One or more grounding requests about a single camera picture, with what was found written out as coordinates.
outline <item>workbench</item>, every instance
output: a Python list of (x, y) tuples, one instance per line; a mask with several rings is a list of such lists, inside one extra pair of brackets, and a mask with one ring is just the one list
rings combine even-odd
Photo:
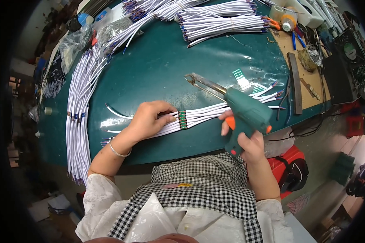
[[(222, 2), (226, 1), (210, 1), (206, 5)], [(258, 3), (258, 11), (268, 15), (269, 8)], [(278, 84), (269, 93), (278, 92), (286, 87), (290, 73), (287, 52), (294, 52), (297, 57), (291, 37), (282, 32), (233, 34), (249, 47), (231, 37), (221, 36), (187, 48), (187, 42), (183, 40), (180, 28), (174, 21), (154, 20), (142, 31), (144, 34), (131, 42), (124, 55), (120, 51), (113, 56), (90, 101), (88, 137), (92, 159), (102, 148), (102, 138), (115, 135), (105, 130), (120, 131), (130, 122), (112, 114), (105, 103), (126, 116), (133, 116), (138, 105), (144, 101), (166, 100), (179, 110), (206, 107), (221, 101), (190, 85), (184, 75), (194, 72), (226, 88), (240, 89), (232, 74), (239, 68), (250, 82), (268, 87), (277, 80)], [(299, 42), (297, 49), (302, 49)], [(41, 133), (40, 153), (42, 160), (48, 163), (67, 164), (67, 99), (72, 72), (79, 57), (68, 73), (61, 92), (55, 99), (45, 100), (41, 107), (38, 123)], [(322, 109), (323, 94), (318, 72), (305, 71), (300, 61), (297, 61), (300, 77), (312, 85), (321, 100), (313, 98), (301, 85), (302, 115), (292, 115), (286, 125), (287, 111), (280, 111), (280, 119), (276, 121), (274, 110), (272, 132), (311, 118)], [(245, 92), (250, 94), (252, 90), (253, 87)], [(325, 90), (329, 99), (328, 88)], [(280, 100), (276, 100), (266, 104), (279, 103)], [(52, 107), (52, 115), (44, 115), (44, 107)], [(168, 161), (222, 149), (228, 138), (221, 137), (220, 130), (221, 121), (215, 118), (187, 130), (142, 141), (134, 146), (131, 155), (125, 159), (125, 165)]]

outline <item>silver bracelet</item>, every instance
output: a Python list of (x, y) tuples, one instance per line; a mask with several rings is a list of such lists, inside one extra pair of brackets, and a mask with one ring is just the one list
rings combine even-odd
[(130, 149), (130, 152), (128, 152), (128, 154), (127, 154), (127, 155), (121, 155), (120, 153), (116, 152), (116, 151), (112, 148), (111, 141), (109, 142), (109, 144), (110, 144), (110, 147), (111, 147), (111, 149), (112, 149), (112, 152), (114, 152), (114, 153), (115, 153), (117, 156), (119, 156), (119, 157), (127, 157), (127, 156), (129, 156), (129, 155), (131, 154), (131, 150), (132, 150), (132, 148)]

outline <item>glue bottle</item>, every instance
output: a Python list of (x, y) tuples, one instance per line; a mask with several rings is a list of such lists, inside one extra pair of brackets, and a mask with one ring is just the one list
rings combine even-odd
[(282, 15), (281, 17), (282, 29), (286, 32), (292, 31), (296, 27), (296, 22), (297, 22), (297, 13), (289, 11), (288, 9), (297, 12), (295, 8), (287, 7), (285, 13)]

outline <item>sleeve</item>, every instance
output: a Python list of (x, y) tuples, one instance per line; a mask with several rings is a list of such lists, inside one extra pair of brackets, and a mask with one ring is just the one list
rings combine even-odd
[(293, 242), (292, 229), (284, 219), (281, 202), (276, 199), (258, 201), (257, 210), (266, 213), (271, 219), (274, 243)]
[(121, 200), (118, 187), (110, 179), (100, 174), (88, 177), (88, 187), (83, 200), (85, 213), (76, 228), (76, 234), (81, 241), (91, 239), (104, 213), (114, 202)]

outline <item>checkered apron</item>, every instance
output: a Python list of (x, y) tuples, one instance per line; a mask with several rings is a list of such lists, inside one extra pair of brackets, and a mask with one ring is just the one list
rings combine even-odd
[[(205, 208), (241, 220), (246, 242), (263, 242), (255, 194), (246, 182), (244, 161), (228, 153), (161, 164), (153, 168), (151, 182), (141, 185), (129, 199), (108, 236), (124, 240), (137, 213), (155, 193), (162, 207)], [(164, 188), (176, 183), (189, 185)]]

